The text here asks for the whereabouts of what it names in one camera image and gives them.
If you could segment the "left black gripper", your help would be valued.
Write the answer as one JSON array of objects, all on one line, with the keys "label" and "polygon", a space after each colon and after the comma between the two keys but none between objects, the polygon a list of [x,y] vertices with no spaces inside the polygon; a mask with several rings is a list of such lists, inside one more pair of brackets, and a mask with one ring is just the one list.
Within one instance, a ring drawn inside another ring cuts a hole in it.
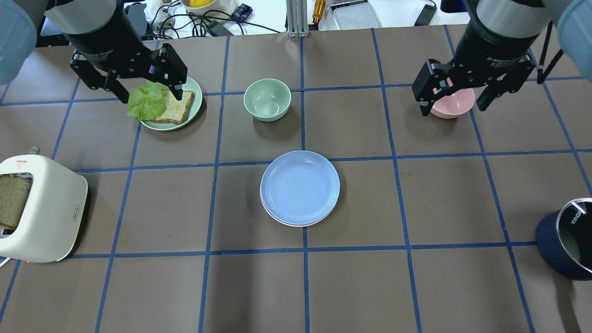
[{"label": "left black gripper", "polygon": [[66,7],[65,37],[76,47],[70,67],[89,89],[113,93],[123,104],[130,93],[120,77],[146,77],[183,98],[187,66],[169,43],[150,50],[121,7]]}]

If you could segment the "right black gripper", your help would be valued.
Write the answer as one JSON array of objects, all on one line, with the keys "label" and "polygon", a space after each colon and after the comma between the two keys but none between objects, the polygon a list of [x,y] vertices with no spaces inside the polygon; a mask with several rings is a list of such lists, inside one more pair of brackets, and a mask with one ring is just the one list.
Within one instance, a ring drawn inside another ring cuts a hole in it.
[{"label": "right black gripper", "polygon": [[518,92],[534,70],[528,50],[536,39],[537,35],[503,36],[481,23],[469,23],[453,59],[449,63],[428,59],[412,83],[421,115],[428,116],[436,101],[459,89],[486,86],[476,99],[480,111],[503,94]]}]

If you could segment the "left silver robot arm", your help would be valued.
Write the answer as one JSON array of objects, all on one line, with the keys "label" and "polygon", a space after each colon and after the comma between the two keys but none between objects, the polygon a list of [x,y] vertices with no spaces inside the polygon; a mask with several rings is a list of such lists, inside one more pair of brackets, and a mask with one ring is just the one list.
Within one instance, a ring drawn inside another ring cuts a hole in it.
[{"label": "left silver robot arm", "polygon": [[75,47],[70,66],[89,89],[113,93],[122,103],[129,92],[120,79],[144,78],[166,86],[181,100],[187,67],[168,43],[150,50],[117,0],[3,0],[0,81],[19,74],[49,19]]}]

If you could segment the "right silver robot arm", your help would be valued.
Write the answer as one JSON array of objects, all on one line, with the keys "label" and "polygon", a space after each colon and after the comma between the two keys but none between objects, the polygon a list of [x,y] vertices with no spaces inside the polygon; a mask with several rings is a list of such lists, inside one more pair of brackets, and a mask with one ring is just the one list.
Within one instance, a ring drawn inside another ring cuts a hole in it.
[{"label": "right silver robot arm", "polygon": [[448,63],[427,59],[412,84],[423,116],[435,103],[461,89],[483,88],[480,111],[505,93],[516,93],[534,69],[528,51],[538,36],[555,26],[560,55],[570,57],[591,80],[591,2],[589,0],[466,0],[470,17]]}]

